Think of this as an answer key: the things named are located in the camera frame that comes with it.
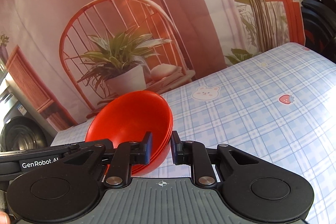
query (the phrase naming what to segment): tablecloth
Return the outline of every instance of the tablecloth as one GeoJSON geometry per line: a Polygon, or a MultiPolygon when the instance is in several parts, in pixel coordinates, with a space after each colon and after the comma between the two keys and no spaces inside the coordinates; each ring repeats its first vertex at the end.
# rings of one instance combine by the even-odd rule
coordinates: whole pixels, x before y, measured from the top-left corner
{"type": "MultiPolygon", "coordinates": [[[[287,43],[162,95],[181,140],[228,143],[305,177],[315,192],[307,221],[336,223],[336,64],[287,43]]],[[[53,145],[83,141],[91,121],[53,145]]],[[[184,177],[168,155],[147,177],[184,177]]]]}

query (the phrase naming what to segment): gray ribbed plate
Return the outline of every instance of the gray ribbed plate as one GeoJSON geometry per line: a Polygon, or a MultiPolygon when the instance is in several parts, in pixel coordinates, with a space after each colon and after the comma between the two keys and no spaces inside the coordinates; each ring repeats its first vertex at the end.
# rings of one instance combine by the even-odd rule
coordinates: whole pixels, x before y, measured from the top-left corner
{"type": "MultiPolygon", "coordinates": [[[[20,220],[17,224],[29,224],[20,220]]],[[[108,190],[100,203],[69,224],[253,224],[232,213],[214,190],[200,189],[189,178],[134,178],[108,190]]]]}

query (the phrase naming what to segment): fingernail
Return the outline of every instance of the fingernail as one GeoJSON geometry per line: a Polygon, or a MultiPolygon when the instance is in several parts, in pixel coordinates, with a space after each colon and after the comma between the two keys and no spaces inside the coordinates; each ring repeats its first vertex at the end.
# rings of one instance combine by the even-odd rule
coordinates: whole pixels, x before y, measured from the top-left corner
{"type": "Polygon", "coordinates": [[[3,212],[0,212],[0,224],[9,224],[8,216],[3,212]]]}

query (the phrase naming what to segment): crosshair symbol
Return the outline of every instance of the crosshair symbol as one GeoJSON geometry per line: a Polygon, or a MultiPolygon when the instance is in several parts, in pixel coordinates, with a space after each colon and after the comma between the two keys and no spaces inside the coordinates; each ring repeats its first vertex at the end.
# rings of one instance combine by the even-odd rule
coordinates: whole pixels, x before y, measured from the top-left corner
{"type": "Polygon", "coordinates": [[[167,183],[167,182],[165,182],[165,181],[160,181],[159,183],[157,183],[158,185],[160,185],[161,187],[163,187],[163,186],[166,186],[167,184],[169,184],[169,183],[167,183]]]}

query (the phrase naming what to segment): printed backdrop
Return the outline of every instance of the printed backdrop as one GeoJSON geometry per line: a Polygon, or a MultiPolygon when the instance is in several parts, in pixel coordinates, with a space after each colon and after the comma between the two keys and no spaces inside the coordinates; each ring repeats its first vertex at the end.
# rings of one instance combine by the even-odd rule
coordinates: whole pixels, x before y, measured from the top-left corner
{"type": "Polygon", "coordinates": [[[56,130],[287,42],[299,0],[0,0],[0,67],[56,130]]]}

